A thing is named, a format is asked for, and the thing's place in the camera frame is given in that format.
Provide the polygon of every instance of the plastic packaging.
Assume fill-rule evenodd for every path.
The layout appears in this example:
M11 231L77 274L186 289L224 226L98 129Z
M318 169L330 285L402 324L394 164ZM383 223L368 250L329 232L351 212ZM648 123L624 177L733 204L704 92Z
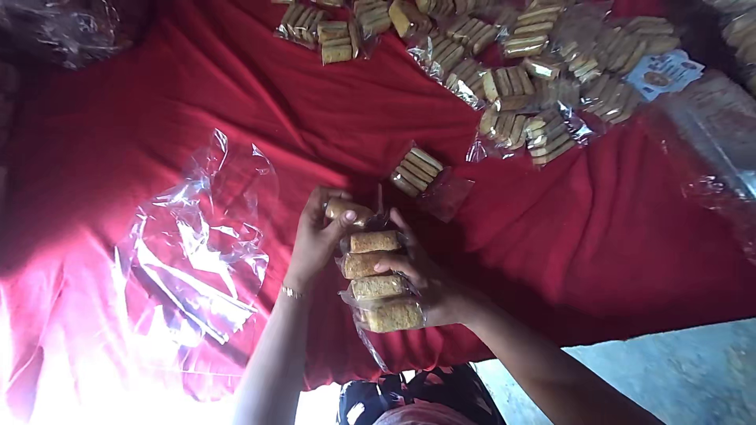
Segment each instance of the plastic packaging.
M401 249L399 232L396 230L354 233L349 236L350 253L393 251Z
M376 213L374 213L370 208L359 205L357 203L353 203L340 197L330 198L328 200L328 203L324 205L324 208L326 211L326 218L331 220L338 219L339 216L351 209L352 211L357 213L357 218L352 222L352 224L361 228L365 227L367 223L376 215Z
M557 107L559 104L567 107L579 107L581 105L580 84L577 80L559 77L553 81L536 79L535 99L532 101L541 109Z
M646 55L660 55L680 45L674 26L661 17L635 17L606 25L595 48L598 69L625 75Z
M464 46L438 31L410 40L407 53L426 75L448 88L474 110L485 106L483 76L487 71L477 60L465 58Z
M524 67L504 67L486 70L483 91L498 110L521 110L534 106L535 87Z
M473 55L484 51L499 36L500 27L496 27L476 17L459 16L448 28L445 35L461 44Z
M722 13L743 13L756 7L755 0L703 0Z
M2 0L0 26L17 47L77 70L131 48L151 11L148 0Z
M549 55L528 56L522 60L522 67L534 78L553 81L563 71L563 63Z
M443 21L445 18L464 16L485 10L494 5L494 0L417 0L417 9L427 14L437 21Z
M419 300L401 297L389 301L351 301L342 295L344 302L352 307L355 324L375 333L397 330L420 329L426 325L426 316Z
M318 25L329 17L326 11L315 6L293 2L283 14L273 36L315 50L318 46Z
M370 276L354 279L349 290L356 301L371 301L409 295L409 283L400 275Z
M721 72L708 70L681 92L660 96L644 117L683 193L728 218L756 264L756 100Z
M581 103L586 112L602 121L619 124L635 113L642 99L630 83L604 74L586 88Z
M352 15L359 27L362 51L369 57L378 43L378 36L391 29L389 3L383 0L355 0Z
M323 65L344 62L359 56L361 35L353 20L322 20L318 23L318 44Z
M226 343L252 320L268 267L261 228L277 197L265 155L216 129L184 180L140 206L116 246L114 279L136 332L170 336L186 350L205 336Z
M549 43L565 5L561 0L533 1L517 17L512 33L501 44L504 57L525 57L541 54Z
M389 178L417 205L443 222L449 222L467 198L474 181L458 177L412 142Z
M612 2L585 2L565 11L551 33L553 51L582 84L601 75L596 44Z
M756 8L731 6L731 12L723 18L722 38L733 49L748 90L756 95Z
M403 39L426 36L433 28L431 20L408 0L394 0L389 6L389 17Z

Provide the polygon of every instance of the hand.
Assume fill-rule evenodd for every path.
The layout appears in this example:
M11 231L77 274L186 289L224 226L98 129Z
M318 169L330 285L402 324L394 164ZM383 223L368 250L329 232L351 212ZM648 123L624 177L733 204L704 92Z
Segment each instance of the hand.
M323 205L332 197L352 198L344 191L318 186L310 194L299 217L294 251L283 284L300 293L306 293L312 278L333 261L333 248L357 218L357 213L349 210L325 226Z
M393 270L407 275L422 297L427 326L466 324L486 304L485 298L458 284L428 257L396 208L391 209L390 216L407 239L409 255L386 254L376 265L376 271Z

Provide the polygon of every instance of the gray floor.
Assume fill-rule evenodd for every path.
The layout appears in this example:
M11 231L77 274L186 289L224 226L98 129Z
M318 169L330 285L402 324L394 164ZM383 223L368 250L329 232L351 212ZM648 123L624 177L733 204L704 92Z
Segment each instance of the gray floor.
M665 423L756 423L756 319L565 349ZM509 425L551 423L499 361L477 364Z

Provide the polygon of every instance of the red cloth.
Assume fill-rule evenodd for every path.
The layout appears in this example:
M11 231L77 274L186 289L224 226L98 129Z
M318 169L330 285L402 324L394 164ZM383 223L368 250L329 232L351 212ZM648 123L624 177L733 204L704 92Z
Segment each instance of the red cloth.
M620 14L659 13L653 1L615 3ZM284 9L163 2L138 48L80 72L25 76L6 152L10 197L0 234L0 389L10 402L28 407L22 389L64 381L79 400L95 397L105 391L98 386L105 374L94 372L100 369L132 389L144 384L130 369L143 347L122 321L122 291L110 276L113 247L135 207L175 185L215 127L232 143L255 143L271 160L280 203L266 229L271 262L256 325L223 347L207 343L182 358L196 373L151 372L198 399L234 388L277 296L311 189L367 196L411 139L476 184L449 225L392 188L388 203L402 208L439 263L556 342L756 314L756 268L727 222L682 197L642 120L543 169L524 158L465 163L480 113L426 78L395 34L382 37L371 60L322 67L317 53L271 37ZM345 280L335 266L321 280L305 386L376 378L380 370L336 295ZM491 357L460 326L381 341L393 371Z

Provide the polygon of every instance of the gold bracelet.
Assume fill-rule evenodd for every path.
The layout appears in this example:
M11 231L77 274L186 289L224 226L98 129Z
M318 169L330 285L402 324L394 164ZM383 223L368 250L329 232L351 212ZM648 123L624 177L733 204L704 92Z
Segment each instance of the gold bracelet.
M282 287L281 287L281 292L282 292L282 293L283 293L283 294L284 294L285 296L288 296L289 298L294 298L294 299L302 299L302 298L304 298L304 297L305 297L305 296L304 296L304 294L302 294L302 293L300 293L300 292L297 292L297 291L295 291L295 290L291 289L290 287L285 287L285 286L282 286Z

